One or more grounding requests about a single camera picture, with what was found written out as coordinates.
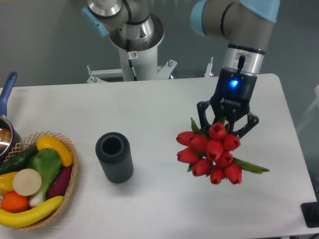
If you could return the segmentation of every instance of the red tulip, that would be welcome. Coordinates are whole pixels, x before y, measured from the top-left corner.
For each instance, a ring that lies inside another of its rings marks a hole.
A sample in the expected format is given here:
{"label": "red tulip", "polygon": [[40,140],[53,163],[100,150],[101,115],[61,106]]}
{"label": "red tulip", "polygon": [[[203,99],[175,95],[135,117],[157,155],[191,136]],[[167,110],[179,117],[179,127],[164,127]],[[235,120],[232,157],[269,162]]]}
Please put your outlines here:
{"label": "red tulip", "polygon": [[201,134],[196,134],[193,138],[190,139],[190,147],[196,150],[197,152],[204,153],[206,152],[208,144],[208,139],[206,136]]}
{"label": "red tulip", "polygon": [[223,144],[218,140],[210,140],[207,144],[206,157],[210,161],[218,159],[224,151]]}
{"label": "red tulip", "polygon": [[233,155],[227,151],[224,151],[219,158],[215,159],[215,163],[219,167],[226,167],[232,162],[233,162]]}
{"label": "red tulip", "polygon": [[210,170],[210,182],[213,184],[220,184],[225,177],[224,169],[214,165]]}
{"label": "red tulip", "polygon": [[223,123],[215,123],[209,128],[209,136],[212,139],[223,139],[227,135],[226,128]]}
{"label": "red tulip", "polygon": [[193,149],[188,147],[177,153],[177,160],[183,163],[196,163],[198,155],[193,152]]}
{"label": "red tulip", "polygon": [[223,140],[225,151],[233,151],[240,146],[240,140],[233,134],[228,134]]}
{"label": "red tulip", "polygon": [[241,183],[242,171],[241,167],[233,163],[224,169],[226,178],[228,178],[232,184]]}
{"label": "red tulip", "polygon": [[207,159],[200,159],[192,168],[194,176],[201,176],[207,174],[211,169],[211,161]]}
{"label": "red tulip", "polygon": [[195,134],[191,131],[186,131],[179,133],[176,140],[182,145],[189,146],[190,144],[190,139],[193,138]]}

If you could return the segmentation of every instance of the white table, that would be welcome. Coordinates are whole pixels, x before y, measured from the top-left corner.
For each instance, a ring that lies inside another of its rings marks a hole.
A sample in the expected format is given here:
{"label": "white table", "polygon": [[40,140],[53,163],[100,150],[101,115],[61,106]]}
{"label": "white table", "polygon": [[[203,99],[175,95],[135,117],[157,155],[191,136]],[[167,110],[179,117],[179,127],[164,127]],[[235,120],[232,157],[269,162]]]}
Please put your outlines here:
{"label": "white table", "polygon": [[[196,104],[210,99],[216,82],[14,88],[8,119],[15,129],[21,137],[48,130],[69,137],[78,150],[79,176],[71,202],[55,221],[27,232],[0,226],[1,238],[250,239],[318,233],[302,216],[300,204],[316,197],[277,76],[258,77],[250,105],[260,123],[234,151],[269,173],[244,171],[240,185],[226,180],[212,185],[177,161],[183,146],[175,138],[190,130],[191,117],[199,123]],[[111,131],[131,144],[134,173],[121,185],[106,179],[95,155],[98,138]]]}

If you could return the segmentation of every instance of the purple eggplant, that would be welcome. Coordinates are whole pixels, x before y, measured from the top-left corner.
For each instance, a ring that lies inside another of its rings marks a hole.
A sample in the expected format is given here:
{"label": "purple eggplant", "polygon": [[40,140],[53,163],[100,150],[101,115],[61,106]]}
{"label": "purple eggplant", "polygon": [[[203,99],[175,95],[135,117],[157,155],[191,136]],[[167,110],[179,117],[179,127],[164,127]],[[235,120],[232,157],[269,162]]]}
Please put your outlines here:
{"label": "purple eggplant", "polygon": [[72,167],[63,168],[58,174],[54,182],[48,190],[48,199],[55,196],[64,196],[66,189],[69,186],[71,179]]}

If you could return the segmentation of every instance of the blue led light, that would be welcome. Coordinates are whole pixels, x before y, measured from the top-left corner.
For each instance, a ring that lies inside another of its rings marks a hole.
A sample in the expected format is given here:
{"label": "blue led light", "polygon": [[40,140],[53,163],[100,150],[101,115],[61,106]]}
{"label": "blue led light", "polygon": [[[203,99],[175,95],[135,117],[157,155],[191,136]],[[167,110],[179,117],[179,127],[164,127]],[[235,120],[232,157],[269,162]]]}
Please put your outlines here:
{"label": "blue led light", "polygon": [[230,85],[231,88],[235,88],[235,87],[238,85],[238,80],[237,80],[237,78],[236,78],[235,80],[231,80],[231,81],[229,82],[229,85]]}

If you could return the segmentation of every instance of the bok choy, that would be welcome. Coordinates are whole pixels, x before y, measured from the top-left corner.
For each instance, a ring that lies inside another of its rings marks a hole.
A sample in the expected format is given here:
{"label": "bok choy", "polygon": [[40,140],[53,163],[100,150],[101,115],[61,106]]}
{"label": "bok choy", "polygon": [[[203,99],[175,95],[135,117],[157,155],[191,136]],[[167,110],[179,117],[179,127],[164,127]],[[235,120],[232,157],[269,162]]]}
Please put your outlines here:
{"label": "bok choy", "polygon": [[51,148],[44,148],[29,162],[28,167],[37,171],[41,178],[41,188],[30,197],[29,204],[36,207],[46,200],[46,192],[51,183],[60,172],[62,165],[59,153]]}

